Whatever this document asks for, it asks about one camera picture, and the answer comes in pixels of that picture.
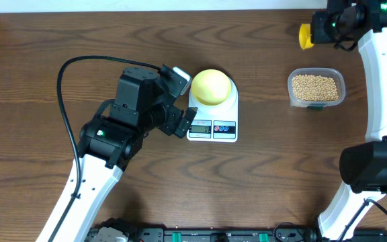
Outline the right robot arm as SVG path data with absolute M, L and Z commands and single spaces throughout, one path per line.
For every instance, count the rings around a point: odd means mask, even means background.
M 356 226 L 387 195 L 387 1 L 335 0 L 312 15 L 309 44 L 358 50 L 366 80 L 368 126 L 365 142 L 346 148 L 339 160 L 342 182 L 305 241 L 377 241 L 380 231 Z

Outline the yellow plastic measuring scoop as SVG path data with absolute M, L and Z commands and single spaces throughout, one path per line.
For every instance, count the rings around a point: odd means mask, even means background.
M 310 24 L 301 24 L 298 34 L 299 44 L 302 50 L 312 48 L 314 43 L 311 40 L 311 25 Z

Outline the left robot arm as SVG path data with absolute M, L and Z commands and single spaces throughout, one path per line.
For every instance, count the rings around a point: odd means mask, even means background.
M 183 138 L 196 111 L 175 107 L 192 78 L 178 67 L 128 67 L 114 99 L 104 101 L 80 131 L 78 157 L 39 241 L 84 241 L 103 201 L 154 128 Z

